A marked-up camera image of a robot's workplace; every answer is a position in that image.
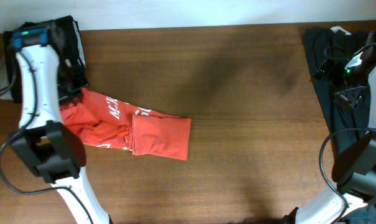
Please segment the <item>orange t-shirt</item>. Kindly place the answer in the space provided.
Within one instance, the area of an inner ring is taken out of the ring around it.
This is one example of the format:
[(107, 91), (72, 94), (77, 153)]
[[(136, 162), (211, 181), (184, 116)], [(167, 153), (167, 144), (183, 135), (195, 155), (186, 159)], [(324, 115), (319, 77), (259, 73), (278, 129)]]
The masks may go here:
[(60, 107), (64, 125), (85, 145), (185, 161), (191, 119), (144, 109), (86, 88)]

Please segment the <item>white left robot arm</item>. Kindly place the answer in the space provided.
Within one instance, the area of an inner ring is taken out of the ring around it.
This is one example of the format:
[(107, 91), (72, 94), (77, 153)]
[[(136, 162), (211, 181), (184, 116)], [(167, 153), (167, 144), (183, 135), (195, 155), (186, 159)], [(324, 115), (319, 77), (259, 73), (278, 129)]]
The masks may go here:
[(67, 70), (60, 51), (61, 34), (43, 24), (16, 30), (10, 39), (22, 84), (19, 129), (4, 143), (49, 188), (21, 190), (0, 172), (4, 183), (23, 195), (58, 192), (77, 223), (111, 223), (86, 174), (86, 151), (62, 121), (58, 72)]

